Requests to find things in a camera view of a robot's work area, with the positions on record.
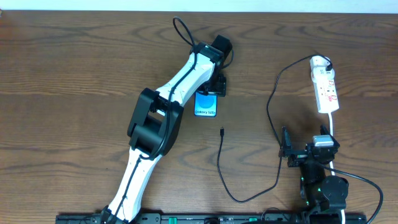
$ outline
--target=black cable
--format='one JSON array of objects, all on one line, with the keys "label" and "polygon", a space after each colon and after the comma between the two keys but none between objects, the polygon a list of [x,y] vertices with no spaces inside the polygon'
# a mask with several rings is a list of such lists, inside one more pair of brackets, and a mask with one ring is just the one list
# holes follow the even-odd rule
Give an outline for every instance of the black cable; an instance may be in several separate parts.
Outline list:
[{"label": "black cable", "polygon": [[275,184],[274,184],[272,187],[270,187],[270,188],[268,188],[268,189],[265,189],[265,190],[263,190],[262,192],[260,192],[260,193],[258,193],[258,194],[256,194],[256,195],[253,195],[252,197],[249,197],[249,198],[246,199],[246,200],[238,200],[238,199],[234,198],[234,197],[232,196],[231,192],[229,192],[229,190],[228,190],[228,188],[227,188],[227,186],[226,186],[226,184],[225,184],[224,178],[223,178],[223,176],[221,175],[221,170],[220,170],[220,155],[221,155],[221,148],[223,147],[224,128],[221,128],[221,129],[220,129],[220,136],[221,136],[221,142],[220,142],[220,149],[218,150],[217,170],[218,170],[218,174],[220,175],[220,179],[221,179],[221,181],[222,181],[222,183],[223,183],[223,185],[224,185],[224,188],[225,188],[226,193],[229,195],[229,197],[230,197],[232,200],[234,200],[234,202],[246,203],[246,202],[248,202],[248,201],[251,201],[251,200],[255,199],[256,197],[258,197],[258,196],[260,196],[260,195],[262,195],[262,194],[267,193],[268,191],[270,191],[270,190],[272,190],[274,187],[276,187],[276,185],[278,184],[278,180],[279,180],[279,173],[280,173],[280,166],[282,165],[282,158],[279,159],[278,174],[277,174],[277,176],[276,176]]},{"label": "black cable", "polygon": [[[279,140],[279,138],[278,138],[278,134],[276,133],[276,130],[275,130],[275,128],[274,128],[274,125],[272,124],[271,116],[269,115],[269,110],[268,110],[269,102],[271,101],[271,98],[274,96],[274,93],[275,93],[276,88],[277,88],[277,86],[278,86],[278,81],[279,81],[280,75],[281,75],[286,69],[290,68],[291,66],[293,66],[293,65],[295,65],[295,64],[297,64],[297,63],[299,63],[299,62],[301,62],[301,61],[303,61],[303,60],[305,60],[305,59],[308,59],[308,58],[310,58],[310,57],[314,57],[314,56],[320,56],[320,57],[324,58],[325,60],[327,60],[327,61],[329,62],[329,65],[328,65],[327,68],[326,68],[327,71],[330,71],[330,70],[333,68],[331,61],[330,61],[328,58],[326,58],[325,56],[320,55],[320,54],[313,54],[313,55],[309,55],[309,56],[307,56],[307,57],[301,58],[300,60],[298,60],[298,61],[296,61],[296,62],[290,64],[289,66],[285,67],[284,69],[282,69],[282,70],[279,72],[279,74],[278,74],[278,76],[277,76],[277,78],[276,78],[276,81],[275,81],[275,87],[274,87],[274,89],[273,89],[271,95],[270,95],[269,98],[268,98],[268,102],[267,102],[267,115],[268,115],[268,120],[269,120],[269,123],[270,123],[270,125],[271,125],[272,131],[274,132],[275,138],[276,138],[276,140],[278,141],[280,147],[282,147],[282,143],[280,142],[280,140]],[[282,165],[282,157],[279,158],[278,173],[277,173],[277,175],[276,175],[276,180],[275,180],[275,183],[274,183],[273,186],[271,186],[271,187],[268,188],[268,189],[263,190],[262,192],[260,192],[260,193],[258,193],[258,194],[256,194],[256,195],[253,195],[252,197],[249,197],[249,198],[246,199],[246,200],[238,200],[238,199],[234,198],[234,197],[232,196],[231,192],[229,192],[229,190],[228,190],[228,188],[227,188],[227,186],[226,186],[226,184],[225,184],[224,178],[223,178],[223,176],[221,175],[221,171],[220,171],[220,154],[221,154],[221,148],[222,148],[222,146],[223,146],[224,128],[221,128],[221,129],[220,129],[220,135],[221,135],[221,142],[220,142],[220,149],[218,150],[217,169],[218,169],[218,174],[220,175],[220,179],[221,179],[221,181],[222,181],[222,183],[223,183],[223,185],[224,185],[225,191],[226,191],[226,193],[229,195],[229,197],[230,197],[232,200],[234,200],[235,202],[238,202],[238,203],[245,203],[245,202],[248,202],[248,201],[250,201],[250,200],[255,199],[256,197],[258,197],[258,196],[260,196],[260,195],[262,195],[262,194],[264,194],[264,193],[267,193],[268,191],[270,191],[270,190],[272,190],[273,188],[276,187],[276,185],[278,184],[278,181],[279,181],[280,167],[281,167],[281,165]]]},{"label": "black cable", "polygon": [[299,63],[299,62],[302,62],[302,61],[304,61],[305,59],[314,57],[314,56],[321,56],[321,57],[323,57],[325,60],[327,60],[327,61],[330,63],[330,64],[327,66],[327,68],[326,68],[327,71],[330,71],[330,70],[333,68],[331,61],[330,61],[328,58],[326,58],[325,56],[320,55],[320,54],[313,54],[313,55],[309,55],[309,56],[306,56],[306,57],[304,57],[304,58],[301,58],[300,60],[298,60],[298,61],[296,61],[296,62],[294,62],[294,63],[291,63],[290,65],[288,65],[287,67],[285,67],[284,69],[282,69],[282,70],[279,72],[279,74],[278,74],[278,76],[277,76],[277,78],[276,78],[276,81],[275,81],[275,87],[274,87],[274,89],[273,89],[271,95],[270,95],[269,98],[268,98],[268,102],[267,102],[267,115],[268,115],[268,120],[269,120],[269,123],[271,124],[271,128],[272,128],[272,131],[274,132],[275,138],[276,138],[276,140],[278,141],[278,143],[279,143],[280,146],[282,146],[282,143],[280,142],[280,140],[279,140],[279,138],[278,138],[278,134],[276,133],[275,128],[274,128],[274,125],[272,124],[271,117],[269,116],[269,110],[268,110],[269,102],[271,101],[271,98],[274,96],[274,93],[275,93],[276,88],[277,88],[277,86],[278,86],[278,82],[279,82],[279,77],[280,77],[280,75],[281,75],[285,70],[287,70],[288,68],[290,68],[291,66],[293,66],[293,65],[295,65],[295,64],[297,64],[297,63]]},{"label": "black cable", "polygon": [[[178,30],[177,26],[175,25],[175,21],[176,21],[176,20],[178,20],[178,21],[181,23],[181,25],[184,26],[184,28],[185,28],[186,32],[188,33],[189,38],[191,39],[192,43],[190,43],[190,42],[180,33],[180,31]],[[192,36],[192,34],[191,34],[191,31],[188,29],[188,27],[185,25],[185,23],[181,20],[181,18],[175,16],[175,17],[173,18],[173,25],[174,25],[174,28],[175,28],[175,30],[177,31],[177,33],[180,35],[180,37],[181,37],[185,42],[187,42],[189,45],[192,46],[192,50],[193,50],[193,52],[194,52],[194,49],[195,49],[195,47],[196,47],[195,41],[194,41],[194,39],[193,39],[193,36]],[[194,53],[193,55],[194,55],[194,60],[193,60],[193,65],[192,65],[192,67],[185,73],[185,75],[184,75],[183,77],[180,78],[180,80],[179,80],[177,83],[175,83],[175,85],[174,85],[174,86],[171,88],[171,90],[170,90],[169,98],[168,98],[168,102],[167,102],[167,111],[166,111],[166,116],[167,116],[167,120],[166,120],[166,129],[165,129],[165,133],[164,133],[164,135],[163,135],[162,141],[160,142],[159,147],[158,147],[158,149],[157,149],[156,151],[152,152],[148,157],[144,157],[144,156],[140,155],[140,158],[141,158],[141,159],[154,160],[154,159],[158,156],[158,153],[160,152],[160,150],[162,149],[162,147],[163,147],[163,145],[164,145],[164,142],[165,142],[165,140],[166,140],[166,137],[167,137],[167,135],[169,134],[170,119],[171,119],[170,114],[172,113],[172,107],[171,107],[171,104],[172,104],[172,96],[173,96],[174,91],[175,91],[175,89],[177,88],[177,86],[184,80],[184,78],[186,78],[186,77],[192,72],[193,69],[195,69],[195,66],[196,66],[196,64],[197,64],[197,62],[198,62],[198,55],[197,55],[197,53]]]},{"label": "black cable", "polygon": [[289,221],[289,219],[286,217],[286,215],[285,215],[279,208],[277,208],[277,207],[267,208],[267,210],[261,214],[261,220],[262,220],[263,217],[264,217],[264,219],[266,219],[266,217],[265,217],[264,215],[267,214],[268,211],[269,211],[269,210],[272,210],[272,209],[273,209],[273,210],[277,210],[280,214],[282,214],[282,215],[284,216],[284,218],[286,219],[286,221]]},{"label": "black cable", "polygon": [[366,179],[364,177],[361,177],[361,176],[358,176],[358,175],[355,175],[355,174],[350,174],[350,173],[347,173],[347,172],[344,172],[344,171],[341,171],[341,170],[332,169],[332,168],[329,168],[327,166],[324,166],[323,164],[320,164],[319,162],[317,162],[317,165],[322,167],[322,168],[324,168],[324,169],[326,169],[326,170],[333,171],[333,172],[336,172],[338,174],[347,175],[348,177],[353,177],[353,178],[358,179],[358,180],[362,180],[363,182],[366,182],[366,183],[372,185],[373,187],[375,187],[379,191],[379,194],[380,194],[379,204],[377,205],[377,208],[374,211],[373,215],[366,222],[366,224],[371,223],[374,220],[374,218],[376,217],[376,215],[379,213],[379,211],[381,209],[381,205],[383,204],[383,191],[381,190],[381,188],[377,184],[375,184],[374,182],[372,182],[372,181],[370,181],[370,180],[368,180],[368,179]]},{"label": "black cable", "polygon": [[122,196],[122,200],[120,200],[120,203],[119,203],[119,205],[118,205],[118,208],[116,209],[116,212],[115,212],[115,214],[113,215],[111,221],[109,222],[109,221],[107,220],[106,223],[114,223],[114,222],[115,222],[116,217],[117,217],[117,215],[118,215],[118,213],[119,213],[120,207],[122,206],[122,204],[123,204],[123,202],[124,202],[124,199],[127,197],[127,191],[129,190],[129,186],[130,186],[132,177],[133,177],[134,173],[136,172],[137,167],[138,167],[138,164],[139,164],[140,162],[141,162],[141,158],[138,158],[138,159],[137,159],[137,162],[136,162],[136,165],[134,166],[134,169],[133,169],[132,172],[131,172],[131,175],[130,175],[130,178],[129,178],[129,182],[127,182],[127,186],[126,186],[126,189],[124,190],[124,194],[123,194],[123,196]]},{"label": "black cable", "polygon": [[122,204],[122,208],[123,208],[123,210],[122,210],[123,211],[123,216],[126,217],[126,214],[124,213],[124,202]]},{"label": "black cable", "polygon": [[233,62],[233,60],[234,60],[234,49],[232,49],[231,60],[229,61],[229,63],[227,63],[226,65],[224,65],[221,69],[224,69],[224,68],[228,67],[229,65],[231,65],[232,62]]}]

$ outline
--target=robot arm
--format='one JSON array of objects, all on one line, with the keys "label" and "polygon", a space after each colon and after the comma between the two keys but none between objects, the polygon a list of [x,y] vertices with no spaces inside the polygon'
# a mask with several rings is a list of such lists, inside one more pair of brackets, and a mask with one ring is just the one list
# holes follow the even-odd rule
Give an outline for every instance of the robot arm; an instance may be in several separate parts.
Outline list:
[{"label": "robot arm", "polygon": [[[127,169],[115,198],[102,211],[102,222],[129,223],[136,217],[156,163],[168,153],[177,138],[185,103],[196,91],[225,96],[226,79],[220,70],[231,49],[231,42],[220,35],[212,45],[201,42],[195,46],[185,66],[168,83],[156,91],[148,88],[142,91],[127,131],[131,137]],[[171,103],[168,103],[172,87],[194,66],[195,54],[195,68],[176,87]],[[166,116],[159,121],[149,115],[150,111],[163,116],[170,113],[169,125]],[[164,137],[167,126],[169,131]],[[157,154],[153,159],[143,159],[154,152]]]}]

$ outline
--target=power strip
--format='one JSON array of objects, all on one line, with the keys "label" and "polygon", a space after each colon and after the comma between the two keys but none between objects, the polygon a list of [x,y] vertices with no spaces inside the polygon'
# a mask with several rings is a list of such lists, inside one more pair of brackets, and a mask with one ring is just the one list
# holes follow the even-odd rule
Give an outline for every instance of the power strip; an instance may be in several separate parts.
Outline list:
[{"label": "power strip", "polygon": [[339,108],[334,80],[335,71],[333,69],[326,70],[329,64],[321,56],[314,56],[310,60],[311,79],[319,113],[331,113]]}]

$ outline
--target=smartphone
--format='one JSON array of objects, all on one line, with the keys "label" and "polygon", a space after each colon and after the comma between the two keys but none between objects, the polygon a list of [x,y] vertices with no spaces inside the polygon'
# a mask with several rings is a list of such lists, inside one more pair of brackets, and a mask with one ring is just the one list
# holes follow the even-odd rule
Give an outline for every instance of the smartphone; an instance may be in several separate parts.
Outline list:
[{"label": "smartphone", "polygon": [[215,117],[217,115],[217,96],[195,93],[195,116]]}]

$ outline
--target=wood grain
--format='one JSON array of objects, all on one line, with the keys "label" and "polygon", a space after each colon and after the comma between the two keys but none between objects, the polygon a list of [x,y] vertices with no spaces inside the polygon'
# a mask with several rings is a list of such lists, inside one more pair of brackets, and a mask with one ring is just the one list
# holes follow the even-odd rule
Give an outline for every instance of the wood grain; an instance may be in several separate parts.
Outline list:
[{"label": "wood grain", "polygon": [[[54,223],[59,213],[102,209],[114,197],[128,159],[126,129],[143,88],[163,85],[189,46],[171,12],[7,11],[0,18],[0,223]],[[398,16],[372,14],[178,13],[198,40],[229,37],[234,63],[215,119],[186,105],[174,148],[157,165],[142,206],[164,212],[295,210],[299,171],[283,163],[271,186],[278,145],[266,118],[275,76],[320,52],[333,60],[341,144],[335,166],[379,184],[385,201],[375,223],[397,223]],[[308,63],[280,79],[271,102],[275,127],[288,126],[303,147],[328,120],[318,114]],[[368,217],[378,201],[370,185],[349,179],[348,210]]]}]

